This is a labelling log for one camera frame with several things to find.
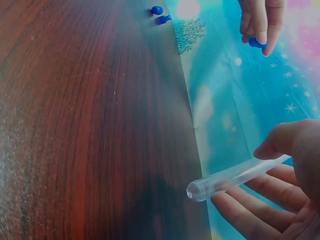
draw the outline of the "reddish-brown wood surface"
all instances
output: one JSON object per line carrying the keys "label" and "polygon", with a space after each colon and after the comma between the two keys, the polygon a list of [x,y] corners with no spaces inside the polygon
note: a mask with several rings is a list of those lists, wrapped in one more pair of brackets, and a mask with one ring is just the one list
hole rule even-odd
{"label": "reddish-brown wood surface", "polygon": [[162,0],[0,1],[0,239],[210,239]]}

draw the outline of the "blue plastic cap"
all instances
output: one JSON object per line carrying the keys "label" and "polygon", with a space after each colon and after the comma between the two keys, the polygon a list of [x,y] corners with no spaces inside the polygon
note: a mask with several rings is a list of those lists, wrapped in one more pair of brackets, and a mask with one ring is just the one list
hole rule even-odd
{"label": "blue plastic cap", "polygon": [[167,21],[171,20],[171,16],[158,16],[155,21],[158,25],[165,24]]}
{"label": "blue plastic cap", "polygon": [[164,9],[161,6],[153,6],[151,12],[155,15],[161,15],[164,13]]}
{"label": "blue plastic cap", "polygon": [[267,48],[267,44],[261,44],[257,41],[257,39],[252,36],[249,38],[249,45],[253,48],[265,49]]}

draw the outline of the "transparent test tube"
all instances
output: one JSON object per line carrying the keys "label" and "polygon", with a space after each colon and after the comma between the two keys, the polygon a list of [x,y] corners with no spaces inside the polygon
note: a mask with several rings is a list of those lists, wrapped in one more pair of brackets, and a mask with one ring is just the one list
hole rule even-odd
{"label": "transparent test tube", "polygon": [[195,202],[205,201],[216,193],[225,192],[233,186],[239,186],[264,174],[289,158],[288,155],[272,160],[254,157],[226,170],[194,180],[186,188],[186,195]]}

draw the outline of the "hand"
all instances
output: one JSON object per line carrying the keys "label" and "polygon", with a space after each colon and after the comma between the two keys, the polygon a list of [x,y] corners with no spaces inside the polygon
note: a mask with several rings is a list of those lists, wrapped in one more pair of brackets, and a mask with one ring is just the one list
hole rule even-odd
{"label": "hand", "polygon": [[280,165],[246,185],[284,210],[240,187],[211,198],[221,215],[246,239],[320,239],[320,121],[282,123],[255,150],[259,159],[292,156],[293,167]]}
{"label": "hand", "polygon": [[238,0],[242,9],[240,33],[246,44],[249,37],[255,36],[269,56],[277,43],[284,24],[286,0]]}

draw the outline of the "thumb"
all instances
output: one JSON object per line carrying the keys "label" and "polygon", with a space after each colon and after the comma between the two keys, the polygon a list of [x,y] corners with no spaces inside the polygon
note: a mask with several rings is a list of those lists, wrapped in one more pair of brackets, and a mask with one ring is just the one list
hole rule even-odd
{"label": "thumb", "polygon": [[292,156],[294,141],[307,124],[304,121],[306,120],[276,125],[254,151],[254,156],[262,160],[276,159],[283,154]]}

